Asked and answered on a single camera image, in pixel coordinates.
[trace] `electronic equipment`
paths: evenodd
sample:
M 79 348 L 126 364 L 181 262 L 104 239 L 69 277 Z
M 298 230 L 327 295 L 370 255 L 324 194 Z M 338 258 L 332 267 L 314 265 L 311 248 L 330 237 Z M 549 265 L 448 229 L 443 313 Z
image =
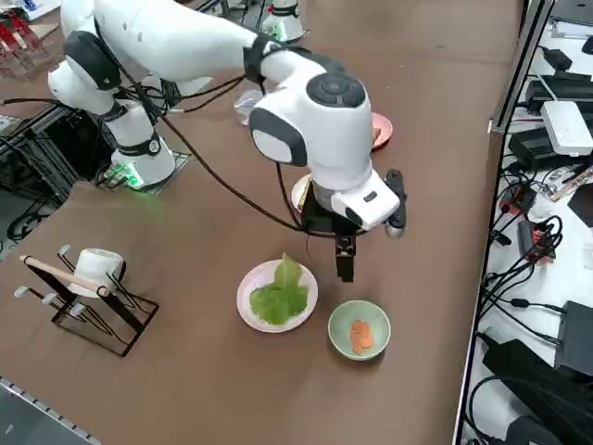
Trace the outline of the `electronic equipment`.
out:
M 548 250 L 549 253 L 539 260 L 539 264 L 556 258 L 554 250 L 550 250 L 554 245 L 554 239 L 546 234 L 545 227 L 539 227 L 528 220 L 521 221 L 517 224 L 517 239 L 519 252 L 528 261 L 540 258 L 542 252 Z
M 564 305 L 554 367 L 576 382 L 593 382 L 593 309 L 574 301 Z
M 527 184 L 512 184 L 500 197 L 500 208 L 508 209 L 511 215 L 526 215 L 534 206 L 537 192 Z
M 541 117 L 546 124 L 549 141 L 556 153 L 572 157 L 591 154 L 593 137 L 575 102 L 570 100 L 545 102 L 541 108 Z
M 593 2 L 591 0 L 558 0 L 549 16 L 562 21 L 591 25 L 593 24 Z
M 527 348 L 521 340 L 492 338 L 484 365 L 519 398 L 563 444 L 593 444 L 593 400 Z
M 578 72 L 567 72 L 567 71 L 556 71 L 554 73 L 554 79 L 561 79 L 564 81 L 576 81 L 576 82 L 591 82 L 590 74 L 579 74 Z
M 563 445 L 556 436 L 528 415 L 522 415 L 509 425 L 507 438 L 502 443 L 506 445 Z
M 593 114 L 584 114 L 588 130 L 593 131 Z M 557 154 L 549 141 L 548 130 L 535 128 L 513 133 L 509 140 L 509 150 L 525 170 L 550 170 L 580 163 L 593 162 L 593 155 L 573 158 Z
M 549 49 L 544 46 L 540 48 L 544 53 L 544 59 L 553 69 L 566 71 L 573 66 L 573 61 L 561 49 Z
M 593 83 L 557 79 L 554 76 L 542 76 L 558 100 L 571 100 L 581 112 L 593 111 Z M 531 81 L 525 91 L 525 106 L 531 113 L 538 113 L 545 102 L 553 100 L 541 81 Z
M 593 56 L 593 36 L 587 38 L 587 41 L 581 48 L 581 51 L 583 51 L 585 54 Z

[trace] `red object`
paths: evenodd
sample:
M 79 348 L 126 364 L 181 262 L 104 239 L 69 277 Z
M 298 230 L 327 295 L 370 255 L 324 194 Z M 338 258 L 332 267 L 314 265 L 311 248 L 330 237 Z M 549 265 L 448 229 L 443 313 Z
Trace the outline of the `red object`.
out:
M 380 130 L 379 136 L 372 143 L 372 151 L 379 150 L 387 145 L 393 134 L 391 121 L 379 113 L 372 114 L 372 127 Z
M 20 57 L 19 53 L 22 50 L 22 48 L 20 47 L 19 42 L 17 42 L 17 39 L 15 39 L 15 36 L 12 35 L 12 32 L 10 32 L 8 30 L 8 28 L 1 23 L 0 23 L 0 39 L 4 40 L 5 44 L 8 45 L 10 52 L 12 54 L 14 54 L 15 57 L 17 57 L 17 58 Z
M 35 34 L 32 31 L 32 29 L 29 28 L 29 25 L 27 25 L 27 23 L 19 19 L 19 16 L 17 16 L 17 14 L 15 14 L 15 11 L 13 11 L 12 9 L 8 11 L 8 16 L 12 21 L 12 26 L 15 27 L 15 31 L 18 35 L 22 37 L 22 40 L 25 41 L 27 47 L 32 49 L 40 49 L 41 41 L 39 40 L 39 37 L 37 37 L 37 34 Z

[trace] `charger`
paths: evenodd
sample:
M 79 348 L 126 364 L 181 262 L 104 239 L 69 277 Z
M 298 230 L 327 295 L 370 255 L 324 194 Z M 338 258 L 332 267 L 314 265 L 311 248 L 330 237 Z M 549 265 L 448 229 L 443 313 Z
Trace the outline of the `charger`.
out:
M 593 309 L 574 301 L 567 301 L 564 309 L 554 367 L 575 382 L 590 382 L 593 378 Z
M 545 102 L 541 109 L 541 117 L 556 153 L 573 157 L 591 154 L 593 137 L 575 102 Z

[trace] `plate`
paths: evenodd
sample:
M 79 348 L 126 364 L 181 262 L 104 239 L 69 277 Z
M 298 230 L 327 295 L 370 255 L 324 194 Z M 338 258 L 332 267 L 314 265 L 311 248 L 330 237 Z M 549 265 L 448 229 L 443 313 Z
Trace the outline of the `plate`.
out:
M 389 142 L 389 139 L 391 139 L 391 135 L 393 134 L 393 125 L 391 124 L 391 121 L 382 114 L 373 113 L 372 127 L 381 130 L 379 136 L 372 144 L 372 150 L 374 151 L 387 145 L 387 142 Z
M 299 264 L 300 268 L 303 270 L 303 275 L 300 277 L 299 284 L 301 286 L 306 286 L 309 290 L 307 295 L 307 307 L 303 312 L 296 317 L 289 318 L 285 324 L 275 326 L 260 320 L 259 317 L 251 311 L 251 304 L 249 303 L 251 292 L 259 287 L 272 283 L 274 281 L 276 267 L 278 267 L 278 264 L 281 262 L 282 260 L 274 260 L 260 264 L 243 278 L 243 281 L 237 290 L 237 310 L 239 311 L 239 315 L 241 315 L 241 318 L 243 318 L 245 323 L 260 332 L 278 334 L 295 329 L 297 326 L 305 323 L 317 304 L 317 281 L 309 269 L 302 264 Z

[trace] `white cup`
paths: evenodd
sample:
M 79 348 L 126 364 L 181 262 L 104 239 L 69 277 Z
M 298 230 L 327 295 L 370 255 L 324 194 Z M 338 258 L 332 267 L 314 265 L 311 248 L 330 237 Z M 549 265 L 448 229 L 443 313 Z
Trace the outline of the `white cup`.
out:
M 116 279 L 119 279 L 122 267 L 123 258 L 121 255 L 101 248 L 86 248 L 78 257 L 74 275 L 95 283 L 98 286 L 104 286 L 109 292 L 113 293 L 116 287 L 107 275 L 114 275 Z M 83 297 L 89 297 L 91 299 L 99 298 L 94 292 L 74 283 L 69 285 L 69 290 Z

